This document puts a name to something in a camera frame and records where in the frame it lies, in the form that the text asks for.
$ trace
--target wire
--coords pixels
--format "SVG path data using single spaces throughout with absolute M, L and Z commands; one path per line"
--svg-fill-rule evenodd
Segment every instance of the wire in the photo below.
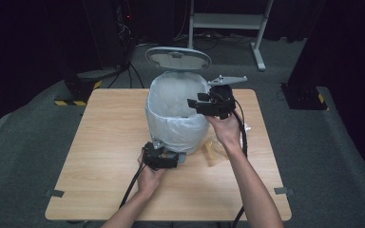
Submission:
M 176 41 L 181 41 L 181 40 L 183 40 L 183 39 L 185 39 L 185 38 L 187 38 L 188 37 L 188 34 L 184 34 L 184 35 L 181 35 L 181 37 L 176 37 L 175 39 L 174 39 L 174 42 L 176 42 Z
M 114 78 L 114 80 L 112 80 L 111 84 L 107 88 L 111 88 L 111 86 L 115 83 L 115 81 L 117 81 L 119 76 L 120 74 L 117 74 L 117 76 Z
M 86 221 L 82 228 L 87 228 L 87 226 L 91 223 L 91 221 Z
M 205 39 L 203 39 L 205 41 L 216 41 L 213 46 L 207 47 L 207 48 L 198 47 L 198 46 L 194 45 L 194 47 L 196 49 L 199 49 L 199 50 L 210 50 L 210 49 L 215 48 L 219 44 L 219 39 L 218 39 L 218 37 L 216 37 L 215 34 L 203 34 L 203 35 L 200 35 L 200 36 L 197 36 L 197 37 L 200 37 L 200 38 L 205 37 Z
M 128 75 L 129 75 L 129 87 L 132 88 L 132 76 L 131 76 L 131 70 L 128 69 Z
M 177 38 L 180 36 L 180 34 L 183 32 L 183 26 L 185 25 L 185 18 L 186 18 L 186 14 L 187 14 L 187 9 L 188 9 L 188 0 L 185 0 L 185 14 L 183 15 L 182 28 L 180 29 L 179 34 L 177 34 L 177 36 L 174 37 L 174 41 L 176 41 Z
M 223 103 L 225 104 L 226 100 L 219 93 L 214 92 L 213 94 L 218 96 L 223 101 Z M 239 104 L 239 102 L 236 99 L 235 99 L 235 103 L 237 103 L 239 105 L 240 112 L 241 112 L 241 118 L 240 118 L 239 114 L 237 114 L 236 110 L 232 110 L 228 105 L 226 105 L 226 107 L 230 109 L 230 111 L 233 113 L 233 115 L 236 117 L 236 119 L 239 123 L 239 129 L 240 129 L 241 138 L 242 138 L 242 152 L 244 153 L 245 157 L 247 158 L 248 157 L 248 153 L 247 153 L 247 133 L 245 132 L 244 115 L 243 115 L 241 105 Z M 238 212 L 234 222 L 233 222 L 232 228 L 236 228 L 237 223 L 239 222 L 239 220 L 240 220 L 243 213 L 244 213 L 244 207 L 242 206 L 240 211 Z
M 141 76 L 139 75 L 138 71 L 136 70 L 136 68 L 132 65 L 132 63 L 130 63 L 130 65 L 132 66 L 133 70 L 135 71 L 136 75 L 138 76 L 139 82 L 141 83 L 142 88 L 144 88 L 144 84 L 142 83 L 142 79 Z
M 238 38 L 237 41 L 223 41 L 223 39 L 231 39 L 231 38 Z M 255 37 L 248 37 L 248 36 L 241 36 L 241 37 L 234 37 L 234 36 L 223 36 L 219 37 L 219 42 L 221 44 L 227 44 L 227 45 L 240 45 L 245 43 L 251 43 L 254 40 Z
M 126 200 L 128 199 L 129 193 L 131 192 L 133 185 L 135 184 L 135 182 L 138 179 L 139 175 L 142 173 L 142 171 L 145 168 L 146 168 L 146 164 L 144 165 L 144 162 L 141 161 L 141 163 L 139 164 L 138 171 L 136 171 L 131 183 L 128 186 L 128 189 L 125 192 L 124 198 L 123 198 L 123 200 L 121 201 L 121 204 L 120 204 L 120 208 L 123 207 L 124 204 L 126 203 Z
M 131 37 L 131 29 L 129 29 L 128 26 L 119 23 L 117 20 L 115 20 L 115 23 L 117 23 L 118 26 L 120 27 L 121 31 L 118 32 L 118 37 L 121 40 L 121 48 L 123 50 L 123 53 L 125 53 L 127 51 L 127 47 L 129 46 L 130 37 Z

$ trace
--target gray carpet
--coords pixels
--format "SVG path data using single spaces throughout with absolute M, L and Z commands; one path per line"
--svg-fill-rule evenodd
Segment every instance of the gray carpet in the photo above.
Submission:
M 209 48 L 213 44 L 196 42 L 196 45 Z M 220 74 L 245 75 L 248 82 L 233 87 L 256 91 L 283 184 L 295 192 L 288 198 L 293 216 L 284 223 L 285 227 L 365 227 L 365 163 L 336 112 L 329 90 L 318 89 L 330 107 L 327 111 L 289 109 L 280 91 L 279 83 L 287 82 L 303 45 L 304 42 L 263 41 L 260 50 L 267 70 L 259 72 L 248 43 L 219 43 L 203 51 L 212 58 L 213 66 L 201 75 L 206 80 Z M 131 60 L 145 87 L 162 73 L 146 62 L 144 52 L 148 48 L 151 46 L 136 47 Z M 133 87 L 140 87 L 133 70 L 131 76 Z M 104 80 L 101 87 L 109 86 L 113 79 Z M 112 87 L 129 87 L 127 71 Z M 85 110 L 82 106 L 54 105 L 54 98 L 63 88 L 64 82 L 49 87 L 11 113 L 0 126 L 2 228 L 84 225 L 45 219 L 49 201 L 45 194 L 56 184 Z M 100 224 L 94 221 L 86 227 Z M 164 226 L 228 227 L 228 224 L 177 221 L 136 224 L 136 227 Z

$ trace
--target forearm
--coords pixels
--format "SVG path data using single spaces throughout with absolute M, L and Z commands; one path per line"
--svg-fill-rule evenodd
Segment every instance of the forearm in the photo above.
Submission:
M 136 193 L 123 207 L 121 207 L 102 227 L 130 228 L 135 219 L 141 214 L 150 200 L 150 195 Z
M 245 215 L 251 227 L 283 227 L 277 206 L 259 175 L 241 152 L 240 145 L 225 146 L 237 179 Z

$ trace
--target human arm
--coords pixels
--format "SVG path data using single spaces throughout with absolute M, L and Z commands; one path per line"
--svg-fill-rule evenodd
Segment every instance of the human arm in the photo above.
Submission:
M 206 119 L 213 125 L 229 157 L 250 226 L 253 228 L 283 227 L 277 206 L 256 170 L 242 153 L 239 124 L 235 116 L 231 114 L 224 120 L 206 116 Z
M 159 187 L 166 169 L 152 170 L 145 167 L 138 178 L 138 191 L 126 202 L 103 226 L 102 228 L 129 228 L 135 219 L 141 214 L 150 201 L 153 193 Z

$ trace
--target yellow black tape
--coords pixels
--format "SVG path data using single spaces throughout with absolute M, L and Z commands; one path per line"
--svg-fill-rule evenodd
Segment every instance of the yellow black tape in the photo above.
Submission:
M 318 94 L 318 98 L 319 98 L 319 101 L 324 104 L 324 98 L 322 97 L 321 94 Z
M 97 82 L 97 83 L 94 85 L 93 89 L 96 89 L 96 88 L 100 87 L 100 85 L 101 85 L 101 84 L 102 84 L 102 81 Z
M 72 101 L 72 100 L 55 100 L 55 104 L 59 106 L 86 106 L 87 102 L 84 101 Z

